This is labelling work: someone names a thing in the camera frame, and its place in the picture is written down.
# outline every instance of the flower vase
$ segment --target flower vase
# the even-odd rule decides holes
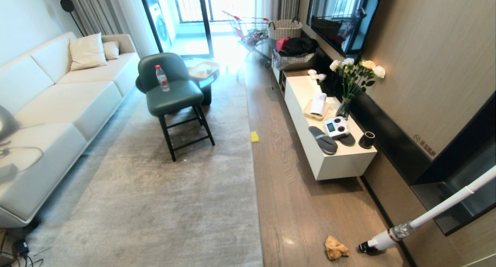
[[[343,97],[343,101],[336,112],[336,117],[343,117],[348,119],[348,116],[350,114],[350,104],[351,99]]]

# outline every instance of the white tv cabinet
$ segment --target white tv cabinet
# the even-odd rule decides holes
[[[317,141],[315,141],[310,131],[308,131],[309,126],[316,126],[323,130],[324,121],[329,117],[334,117],[340,105],[340,102],[336,98],[328,97],[326,102],[329,104],[330,111],[327,112],[326,117],[322,121],[306,117],[303,114],[303,110],[308,101],[317,92],[322,92],[320,86],[308,76],[286,78],[285,90],[283,91],[284,100],[315,179],[327,180],[363,175],[377,153],[377,150],[374,147],[364,149],[358,145],[358,140],[363,135],[363,132],[351,117],[348,119],[348,125],[356,143],[354,146],[348,147],[337,141],[338,150],[333,155],[324,154]]]

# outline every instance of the glass door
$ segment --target glass door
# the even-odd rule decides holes
[[[161,53],[213,57],[205,0],[142,0]]]

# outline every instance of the black mug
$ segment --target black mug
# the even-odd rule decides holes
[[[372,145],[374,145],[375,141],[375,134],[371,133],[370,131],[366,131],[362,138],[358,141],[358,145],[364,149],[370,149],[372,148]]]

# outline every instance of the vacuum wand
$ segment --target vacuum wand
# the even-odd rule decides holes
[[[475,191],[480,189],[482,186],[487,184],[489,181],[496,177],[496,165],[490,170],[487,170],[484,174],[478,177],[475,181],[468,184],[457,193],[450,196],[445,201],[439,203],[436,207],[430,209],[425,214],[419,216],[414,220],[406,221],[402,224],[396,225],[393,228],[389,228],[372,238],[363,242],[358,246],[358,251],[361,253],[370,253],[373,251],[385,250],[404,238],[408,237],[410,234],[419,229],[420,225],[426,223],[427,221],[435,218],[439,214],[445,212],[449,208],[453,207],[461,200],[464,200],[468,196],[474,194]]]

